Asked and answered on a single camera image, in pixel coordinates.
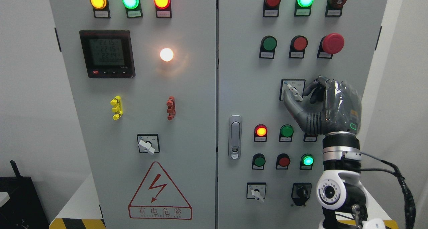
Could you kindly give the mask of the dark grey robotic hand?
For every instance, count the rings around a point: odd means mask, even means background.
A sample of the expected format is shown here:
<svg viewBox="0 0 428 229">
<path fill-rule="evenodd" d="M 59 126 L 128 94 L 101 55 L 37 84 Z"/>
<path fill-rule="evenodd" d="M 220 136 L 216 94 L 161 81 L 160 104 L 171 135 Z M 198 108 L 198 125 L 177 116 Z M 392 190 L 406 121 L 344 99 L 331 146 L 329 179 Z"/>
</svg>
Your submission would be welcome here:
<svg viewBox="0 0 428 229">
<path fill-rule="evenodd" d="M 301 130 L 308 135 L 332 132 L 359 133 L 362 100 L 358 92 L 344 81 L 318 76 L 304 89 L 302 96 L 309 96 L 310 104 L 323 102 L 321 111 L 308 112 L 296 99 L 299 93 L 290 86 L 283 90 L 283 102 Z"/>
</svg>

